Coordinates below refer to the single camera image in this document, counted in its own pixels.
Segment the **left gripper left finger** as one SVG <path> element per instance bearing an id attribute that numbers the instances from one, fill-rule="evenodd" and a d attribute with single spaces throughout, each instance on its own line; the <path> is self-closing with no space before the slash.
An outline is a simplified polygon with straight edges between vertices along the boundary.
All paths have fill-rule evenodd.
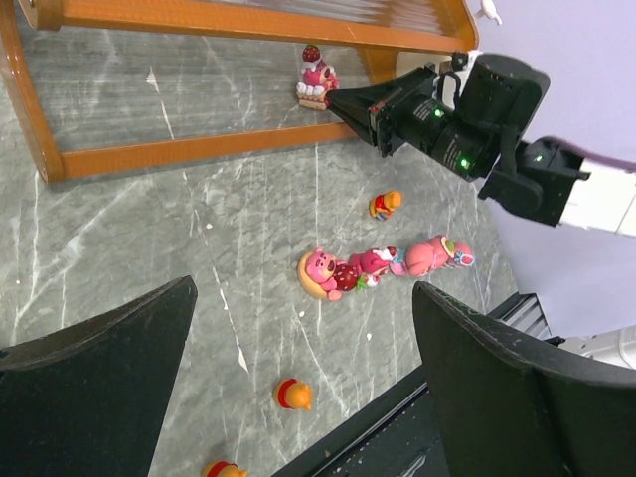
<path id="1" fill-rule="evenodd" d="M 197 296 L 184 276 L 2 349 L 2 475 L 147 475 Z"/>

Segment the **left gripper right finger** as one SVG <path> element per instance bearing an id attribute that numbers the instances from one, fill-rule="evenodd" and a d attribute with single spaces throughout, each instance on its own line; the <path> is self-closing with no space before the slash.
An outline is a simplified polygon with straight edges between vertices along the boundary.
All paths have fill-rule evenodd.
<path id="1" fill-rule="evenodd" d="M 635 373 L 412 291 L 418 349 L 453 476 L 632 476 Z"/>

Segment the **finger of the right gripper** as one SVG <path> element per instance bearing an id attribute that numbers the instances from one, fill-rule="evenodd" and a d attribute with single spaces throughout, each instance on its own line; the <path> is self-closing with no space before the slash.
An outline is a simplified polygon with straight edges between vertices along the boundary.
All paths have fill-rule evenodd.
<path id="1" fill-rule="evenodd" d="M 374 104 L 362 102 L 330 101 L 328 109 L 344 121 L 364 142 L 377 147 L 377 132 L 371 126 L 371 107 Z"/>
<path id="2" fill-rule="evenodd" d="M 359 88 L 336 89 L 327 93 L 329 107 L 371 107 L 381 100 L 424 92 L 430 94 L 437 73 L 418 67 L 396 79 Z"/>

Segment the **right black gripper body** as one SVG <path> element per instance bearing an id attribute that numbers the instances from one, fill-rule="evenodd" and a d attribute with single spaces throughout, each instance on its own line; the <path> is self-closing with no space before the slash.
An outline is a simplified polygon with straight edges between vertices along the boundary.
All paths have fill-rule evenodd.
<path id="1" fill-rule="evenodd" d="M 452 172 L 473 172 L 477 165 L 477 130 L 431 94 L 375 103 L 371 126 L 383 157 L 408 144 Z"/>

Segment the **pink bear strawberry hat toy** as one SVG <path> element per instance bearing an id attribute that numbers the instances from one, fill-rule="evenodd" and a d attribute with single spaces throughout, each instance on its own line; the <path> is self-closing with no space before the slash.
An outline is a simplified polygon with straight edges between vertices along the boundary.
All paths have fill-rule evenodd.
<path id="1" fill-rule="evenodd" d="M 348 264 L 356 270 L 358 276 L 356 290 L 376 287 L 397 255 L 398 250 L 393 246 L 375 247 L 363 253 L 352 254 Z"/>

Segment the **pink bear blue glasses toy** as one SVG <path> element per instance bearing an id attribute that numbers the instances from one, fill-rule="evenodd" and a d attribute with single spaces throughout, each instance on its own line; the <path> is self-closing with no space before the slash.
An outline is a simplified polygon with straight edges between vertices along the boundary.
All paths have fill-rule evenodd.
<path id="1" fill-rule="evenodd" d="M 447 264 L 452 267 L 471 267 L 475 263 L 475 255 L 472 249 L 463 242 L 454 244 L 454 252 Z"/>

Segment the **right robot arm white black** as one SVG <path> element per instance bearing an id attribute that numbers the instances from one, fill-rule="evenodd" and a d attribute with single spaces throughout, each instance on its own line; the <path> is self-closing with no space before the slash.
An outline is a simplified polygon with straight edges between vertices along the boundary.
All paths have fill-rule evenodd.
<path id="1" fill-rule="evenodd" d="M 383 157 L 405 144 L 461 179 L 481 200 L 550 227 L 635 235 L 635 166 L 564 139 L 523 135 L 551 81 L 503 55 L 456 52 L 388 82 L 327 93 L 328 110 Z"/>

